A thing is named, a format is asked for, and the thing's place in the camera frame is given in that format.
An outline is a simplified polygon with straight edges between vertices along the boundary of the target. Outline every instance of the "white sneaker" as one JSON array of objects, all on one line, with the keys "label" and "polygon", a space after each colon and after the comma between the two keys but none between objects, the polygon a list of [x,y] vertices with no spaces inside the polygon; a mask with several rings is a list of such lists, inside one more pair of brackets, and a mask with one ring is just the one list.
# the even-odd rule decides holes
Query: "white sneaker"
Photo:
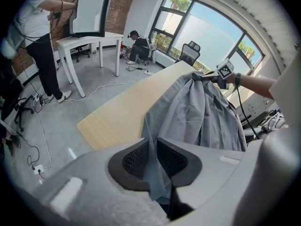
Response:
[{"label": "white sneaker", "polygon": [[127,65],[135,65],[135,64],[136,64],[136,62],[131,61],[131,60],[127,62]]},{"label": "white sneaker", "polygon": [[52,101],[52,99],[53,99],[54,97],[55,97],[54,95],[52,95],[52,96],[48,96],[48,100],[49,100],[49,102],[50,102],[50,101]]},{"label": "white sneaker", "polygon": [[64,100],[66,100],[67,98],[69,98],[69,96],[71,95],[72,91],[68,90],[66,92],[63,92],[63,96],[62,98],[60,98],[58,101],[58,103],[62,103]]}]

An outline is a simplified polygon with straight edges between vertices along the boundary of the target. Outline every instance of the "wooden table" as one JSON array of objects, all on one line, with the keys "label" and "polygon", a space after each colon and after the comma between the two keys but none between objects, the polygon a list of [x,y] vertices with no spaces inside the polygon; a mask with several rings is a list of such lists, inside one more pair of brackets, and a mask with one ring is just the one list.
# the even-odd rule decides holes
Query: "wooden table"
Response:
[{"label": "wooden table", "polygon": [[95,150],[140,138],[148,110],[180,76],[193,71],[180,61],[147,77],[92,112],[79,130]]},{"label": "wooden table", "polygon": [[70,49],[85,45],[85,44],[91,44],[91,43],[99,43],[99,64],[100,67],[103,68],[103,46],[102,42],[106,40],[112,40],[114,39],[116,41],[116,57],[115,57],[115,76],[119,76],[119,56],[120,56],[120,46],[121,46],[121,40],[123,35],[112,33],[112,32],[105,32],[104,37],[93,37],[93,36],[86,36],[82,38],[77,37],[68,37],[61,39],[57,42],[57,49],[58,53],[60,55],[60,59],[64,68],[64,71],[66,73],[67,79],[69,83],[72,83],[71,76],[75,82],[75,85],[77,89],[79,90],[79,93],[82,97],[85,97],[85,93],[80,85],[80,82],[77,78],[74,65],[71,59]]}]

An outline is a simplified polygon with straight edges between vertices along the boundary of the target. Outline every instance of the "person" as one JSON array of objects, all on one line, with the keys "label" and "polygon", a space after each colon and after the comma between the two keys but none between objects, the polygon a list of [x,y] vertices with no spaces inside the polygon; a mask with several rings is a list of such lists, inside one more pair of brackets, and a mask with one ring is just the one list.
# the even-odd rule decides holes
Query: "person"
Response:
[{"label": "person", "polygon": [[55,61],[50,41],[48,13],[76,8],[76,4],[61,0],[27,0],[18,12],[20,21],[25,21],[24,35],[27,53],[35,60],[41,84],[49,100],[54,97],[59,103],[71,95],[71,90],[61,92],[58,86]]},{"label": "person", "polygon": [[128,56],[130,54],[130,61],[127,62],[128,65],[136,64],[136,56],[148,58],[150,54],[150,50],[148,49],[148,43],[145,38],[139,37],[139,33],[137,31],[131,31],[130,37],[135,41],[135,44],[130,48],[125,55]]},{"label": "person", "polygon": [[269,78],[258,78],[237,73],[234,73],[228,78],[226,78],[226,82],[229,84],[236,83],[236,81],[239,83],[239,85],[255,92],[258,95],[272,100],[274,99],[273,96],[270,94],[269,89],[276,82],[276,80]]},{"label": "person", "polygon": [[17,148],[20,148],[20,142],[19,137],[11,135],[10,132],[2,125],[0,124],[0,154],[2,158],[5,157],[4,155],[4,145],[8,146],[8,149],[10,151],[10,155],[13,157],[15,154],[15,148],[14,145]]}]

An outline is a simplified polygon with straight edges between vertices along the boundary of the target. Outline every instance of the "ceiling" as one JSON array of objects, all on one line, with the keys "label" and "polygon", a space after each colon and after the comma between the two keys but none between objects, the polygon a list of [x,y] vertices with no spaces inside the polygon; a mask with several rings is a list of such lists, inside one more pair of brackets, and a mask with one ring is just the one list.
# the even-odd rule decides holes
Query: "ceiling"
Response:
[{"label": "ceiling", "polygon": [[300,35],[278,0],[232,0],[251,14],[274,42],[285,66],[297,54]]}]

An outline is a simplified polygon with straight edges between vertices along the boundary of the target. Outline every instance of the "window frame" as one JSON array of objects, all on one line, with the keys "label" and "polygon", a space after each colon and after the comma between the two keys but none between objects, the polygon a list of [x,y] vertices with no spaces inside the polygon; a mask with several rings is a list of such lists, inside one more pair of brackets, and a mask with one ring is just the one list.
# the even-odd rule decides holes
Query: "window frame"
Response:
[{"label": "window frame", "polygon": [[[176,36],[178,35],[180,29],[182,28],[182,25],[183,23],[185,22],[185,19],[187,17],[187,15],[191,12],[194,4],[197,2],[199,4],[202,4],[210,9],[212,9],[213,11],[219,13],[220,15],[222,15],[223,17],[225,17],[226,19],[228,19],[229,21],[231,21],[238,29],[240,29],[242,31],[242,34],[241,36],[239,37],[239,39],[236,41],[236,44],[233,46],[232,50],[228,53],[228,55],[225,57],[226,58],[231,58],[235,52],[237,52],[241,57],[242,59],[246,62],[246,64],[249,66],[249,71],[246,73],[247,75],[250,75],[254,69],[260,64],[260,62],[263,60],[263,58],[265,57],[265,54],[262,52],[262,50],[258,47],[258,45],[255,43],[255,41],[252,39],[252,37],[246,32],[246,30],[244,30],[241,26],[239,26],[239,24],[237,24],[234,20],[232,20],[230,17],[228,17],[227,15],[225,15],[224,13],[222,13],[221,11],[219,11],[218,9],[208,5],[208,4],[205,4],[201,1],[198,1],[198,0],[191,0],[191,3],[190,3],[190,6],[189,8],[187,9],[186,12],[182,12],[182,11],[179,11],[179,10],[176,10],[176,9],[173,9],[173,8],[166,8],[164,7],[164,4],[166,3],[167,0],[163,0],[162,3],[161,3],[161,6],[157,12],[157,15],[155,17],[155,20],[153,22],[153,25],[151,27],[151,30],[150,30],[150,34],[149,34],[149,38],[152,37],[153,35],[153,32],[157,32],[157,33],[161,33],[161,34],[164,34],[168,37],[170,37],[172,40],[168,46],[168,49],[166,52],[158,49],[160,52],[162,52],[163,54],[171,57],[173,60],[176,60],[176,58],[172,57],[171,55],[169,55],[169,52],[172,48],[172,45],[174,43],[174,40],[176,38]],[[160,30],[160,29],[157,29],[155,28],[157,22],[158,22],[158,19],[159,19],[159,16],[161,14],[162,11],[165,11],[165,12],[169,12],[169,13],[174,13],[174,14],[178,14],[178,15],[181,15],[182,16],[182,19],[181,21],[179,22],[179,25],[178,27],[176,28],[174,34],[170,34],[170,33],[167,33],[163,30]],[[255,65],[252,65],[251,61],[244,55],[244,53],[238,48],[239,44],[241,43],[241,41],[243,40],[243,38],[247,36],[248,39],[250,39],[250,41],[256,46],[256,48],[258,49],[258,51],[260,52],[261,56],[259,58],[259,60],[256,62]]]}]

